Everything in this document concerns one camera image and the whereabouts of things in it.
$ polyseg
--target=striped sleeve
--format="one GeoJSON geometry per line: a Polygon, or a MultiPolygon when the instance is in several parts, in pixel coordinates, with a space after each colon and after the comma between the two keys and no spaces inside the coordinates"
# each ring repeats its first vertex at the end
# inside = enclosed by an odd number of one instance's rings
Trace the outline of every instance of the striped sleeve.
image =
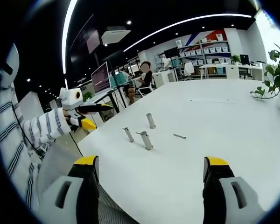
{"type": "Polygon", "coordinates": [[[42,143],[70,132],[62,108],[54,109],[32,120],[26,120],[22,123],[22,128],[36,148],[42,143]]]}

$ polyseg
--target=hand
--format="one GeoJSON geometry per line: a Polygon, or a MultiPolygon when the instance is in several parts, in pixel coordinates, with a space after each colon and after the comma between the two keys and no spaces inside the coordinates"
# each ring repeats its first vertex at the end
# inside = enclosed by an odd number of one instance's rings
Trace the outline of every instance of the hand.
{"type": "Polygon", "coordinates": [[[70,116],[69,114],[67,113],[66,110],[62,109],[62,112],[63,112],[63,115],[64,115],[64,118],[67,119],[68,121],[70,120],[70,116]]]}

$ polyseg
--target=ceiling light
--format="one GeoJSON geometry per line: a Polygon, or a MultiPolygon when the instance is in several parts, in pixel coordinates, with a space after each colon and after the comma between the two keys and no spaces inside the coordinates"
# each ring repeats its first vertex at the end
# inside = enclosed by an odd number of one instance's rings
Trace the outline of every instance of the ceiling light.
{"type": "Polygon", "coordinates": [[[135,46],[136,44],[140,43],[141,41],[165,30],[165,29],[168,29],[170,27],[174,27],[176,25],[179,25],[181,23],[184,23],[184,22],[189,22],[189,21],[192,21],[192,20],[199,20],[199,19],[203,19],[203,18],[209,18],[209,17],[215,17],[215,16],[238,16],[238,17],[246,17],[246,18],[251,18],[250,15],[244,15],[244,14],[234,14],[234,13],[222,13],[222,14],[212,14],[212,15],[203,15],[203,16],[198,16],[198,17],[194,17],[194,18],[191,18],[191,19],[187,19],[187,20],[183,20],[183,21],[180,21],[180,22],[177,22],[177,23],[174,23],[174,24],[171,24],[169,26],[166,26],[162,29],[159,29],[153,33],[151,33],[150,35],[147,35],[146,37],[142,38],[141,40],[137,41],[136,43],[133,43],[131,46],[129,46],[128,48],[126,48],[123,52],[126,52],[127,50],[129,50],[130,48],[132,48],[133,46],[135,46]]]}
{"type": "Polygon", "coordinates": [[[65,16],[65,20],[64,20],[64,26],[63,26],[63,32],[62,32],[62,48],[61,48],[61,57],[62,57],[62,69],[63,69],[63,73],[65,74],[66,72],[66,68],[65,68],[65,55],[66,55],[66,40],[67,40],[67,33],[69,31],[69,27],[70,27],[70,19],[71,16],[74,12],[76,3],[78,0],[71,0],[69,7],[67,9],[66,12],[66,16],[65,16]]]}

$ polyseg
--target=robotic hand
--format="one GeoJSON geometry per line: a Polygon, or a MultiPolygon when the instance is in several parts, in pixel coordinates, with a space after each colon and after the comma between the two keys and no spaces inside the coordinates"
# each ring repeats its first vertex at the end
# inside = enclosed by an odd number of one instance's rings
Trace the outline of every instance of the robotic hand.
{"type": "Polygon", "coordinates": [[[80,88],[70,90],[61,88],[59,98],[61,99],[62,108],[69,116],[70,123],[87,129],[96,129],[97,127],[84,116],[85,114],[108,111],[113,108],[106,104],[83,105],[83,96],[80,88]]]}

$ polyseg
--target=metal cylinder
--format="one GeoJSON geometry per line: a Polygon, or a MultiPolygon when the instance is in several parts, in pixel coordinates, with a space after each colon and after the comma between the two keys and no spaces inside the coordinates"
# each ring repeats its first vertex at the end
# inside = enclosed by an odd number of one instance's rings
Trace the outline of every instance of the metal cylinder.
{"type": "Polygon", "coordinates": [[[145,148],[147,150],[151,150],[154,146],[151,144],[150,139],[147,135],[147,132],[141,132],[140,135],[141,135],[141,138],[144,142],[145,148]]]}
{"type": "Polygon", "coordinates": [[[150,129],[154,129],[156,126],[154,124],[154,120],[153,117],[151,116],[151,113],[148,113],[146,116],[149,122],[150,129]]]}
{"type": "Polygon", "coordinates": [[[125,130],[126,135],[127,135],[127,137],[129,138],[129,141],[130,141],[130,142],[134,142],[135,140],[134,140],[134,138],[132,137],[130,130],[129,130],[127,127],[126,127],[126,128],[123,128],[123,130],[125,130]]]}

